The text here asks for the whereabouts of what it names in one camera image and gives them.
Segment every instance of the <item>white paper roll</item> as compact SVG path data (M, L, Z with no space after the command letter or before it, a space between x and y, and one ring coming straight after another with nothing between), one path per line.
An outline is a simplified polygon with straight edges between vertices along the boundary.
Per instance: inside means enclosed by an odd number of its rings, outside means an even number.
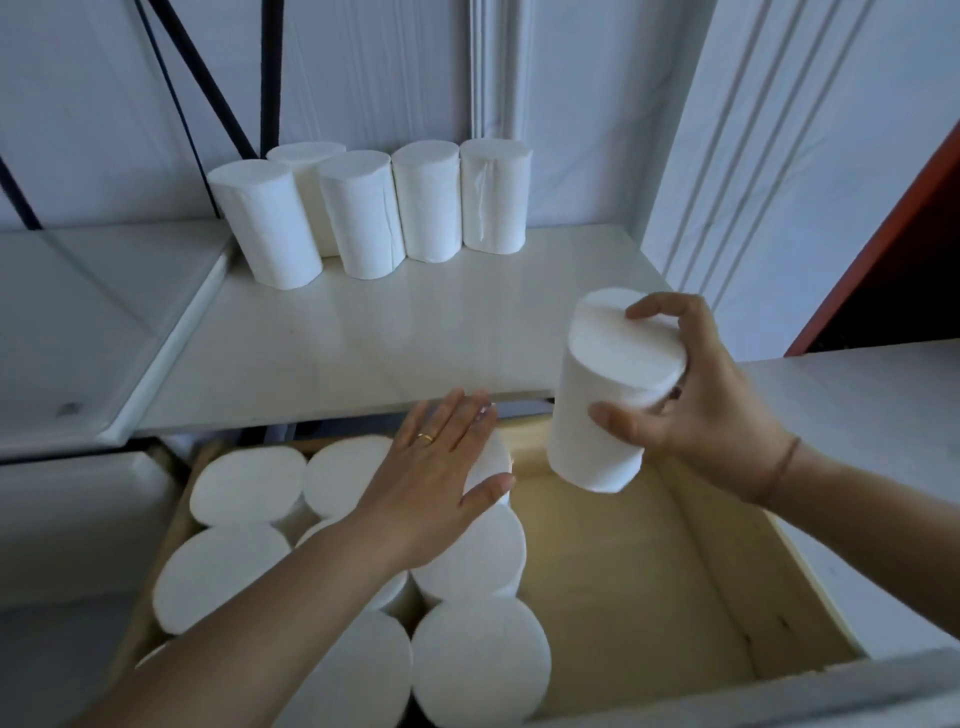
M356 508L392 441L365 435L327 445L310 458L303 474L303 498L322 519L341 519Z
M411 571L428 606L452 599L513 596L527 563L527 542L510 506L496 503L453 546Z
M204 525L278 524L302 503L305 470L306 458L293 448L228 452L200 473L190 514Z
M589 406L611 401L653 407L686 368L676 319L624 317L624 309L643 296L605 288L584 296L573 312L546 452L557 475L590 491L623 490L640 471L643 448L601 429L589 418Z
M413 683L410 639L381 612L362 612L307 675L274 728L395 728Z
M218 525L174 551L154 585L154 614L164 632L180 635L290 553L265 523Z
M267 159L241 159L206 179L258 283L285 291L324 269L289 169Z
M452 141L415 141L392 159L407 254L424 263L450 260L463 240L460 147Z
M304 533L297 542L297 548L303 546L307 539L309 539L315 533L327 528L329 525L333 525L339 520L340 519L330 519L328 521L321 521L312 528L307 529L307 532ZM409 571L402 571L401 573L397 574L394 578L380 587L380 591L373 595L373 599L367 603L367 606L364 607L364 609L383 610L387 614L395 616L391 613L391 605L396 599L399 599L401 593L403 592L403 588L407 585L407 579L409 576Z
M345 152L322 161L319 170L344 271L356 279L392 273L406 252L390 155Z
M464 493L471 488L480 485L491 475L498 473L512 473L514 471L514 459L510 456L503 438L500 436L500 430L495 429L491 433L490 440L480 451L480 457L473 463L470 472L467 473L467 481L464 483ZM507 505L510 503L510 494L505 493L498 501Z
M550 644L523 602L448 601L413 639L414 697L438 728L519 725L550 684Z
M301 141L296 144L281 144L267 152L267 159L279 162L294 173L300 200L306 209L307 220L313 232L320 255L339 255L337 240L330 227L330 216L326 214L324 194L320 189L320 173L317 164L324 159L336 157L347 150L343 144L334 141Z
M512 139L460 145L464 243L482 253L516 253L527 239L533 152Z

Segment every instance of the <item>white shelf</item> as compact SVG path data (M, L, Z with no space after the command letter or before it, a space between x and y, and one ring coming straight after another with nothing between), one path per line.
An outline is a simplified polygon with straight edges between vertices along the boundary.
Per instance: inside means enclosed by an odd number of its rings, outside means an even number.
M348 278L339 258L324 265L294 291L235 265L137 434L391 412L455 386L548 397L581 296L666 288L611 225L531 230L514 255L408 259L378 280Z

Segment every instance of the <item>black pole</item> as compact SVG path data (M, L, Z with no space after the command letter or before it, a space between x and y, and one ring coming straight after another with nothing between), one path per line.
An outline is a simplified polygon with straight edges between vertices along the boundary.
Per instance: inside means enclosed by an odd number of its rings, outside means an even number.
M0 186L2 186L3 191L7 193L7 198L10 200L10 204L13 205L13 209L16 210L16 214L20 216L23 226L31 231L43 230L43 226L40 225L40 221L36 218L34 209L30 207L30 203L27 202L27 198L20 189L20 185L16 183L13 174L2 157L0 157Z
M219 218L220 210L217 209L217 203L213 199L213 191L210 189L210 184L206 181L204 165L200 162L197 146L193 143L193 134L190 133L190 127L186 123L186 116L183 115L183 108L180 106L180 99L177 97L177 90L174 88L174 83L170 80L170 74L167 72L167 64L163 61L163 54L160 53L160 47L156 44L154 29L150 26L150 20L147 18L147 12L143 9L143 3L141 3L140 0L133 0L133 2L136 5L136 11L140 14L140 22L143 23L143 29L147 32L150 47L154 49L156 62L160 64L160 72L163 74L163 80L167 84L167 90L170 91L170 97L174 100L174 106L177 107L177 115L180 117L180 123L186 132L186 140L190 142L190 151L193 152L193 159L197 162L197 169L200 170L200 179L204 181L206 196L210 198L210 204L213 206L213 214Z
M183 62L190 69L190 73L193 74L193 78L204 93L207 102L213 108L213 112L217 114L220 123L224 125L224 130L233 142L233 146L237 148L237 152L244 159L256 159L257 155L253 146L247 139L247 135L243 133L243 129L240 127L236 116L233 115L233 111L230 110L224 94L220 92L213 76L210 75L210 71L197 51L197 47L193 44L186 29L183 28L183 24L170 5L170 0L150 0L150 6L154 9L156 17L180 52L180 57L183 58Z
M260 155L280 143L283 0L263 0L260 23Z

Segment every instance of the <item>thin bracelet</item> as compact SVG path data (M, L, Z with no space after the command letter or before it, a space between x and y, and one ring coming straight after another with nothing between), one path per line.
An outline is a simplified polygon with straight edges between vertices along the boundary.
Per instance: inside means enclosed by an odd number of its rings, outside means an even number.
M757 495L754 496L750 501L753 505L758 505L761 508L766 508L767 504L770 502L770 497L777 490L777 486L780 485L780 482L783 480L783 474L786 473L786 469L790 467L790 461L793 460L794 454L797 452L797 448L800 446L802 440L799 436L794 435L793 442L790 443L790 447L786 449L786 453L783 454L783 457L780 459L780 462L777 463L777 466L774 468L773 473L771 473L770 478L764 483L763 487L760 488Z

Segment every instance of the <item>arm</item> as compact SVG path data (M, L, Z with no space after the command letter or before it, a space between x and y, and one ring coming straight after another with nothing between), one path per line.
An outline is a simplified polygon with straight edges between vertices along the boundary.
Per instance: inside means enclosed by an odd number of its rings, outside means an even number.
M463 495L496 424L486 393L418 404L357 508L127 675L77 726L270 725L395 574L443 552L513 485ZM434 438L418 438L419 432Z
M660 413L597 402L615 437L661 449L714 485L778 516L960 638L960 506L843 465L787 432L733 363L703 299L648 296L628 318L679 317L689 366Z

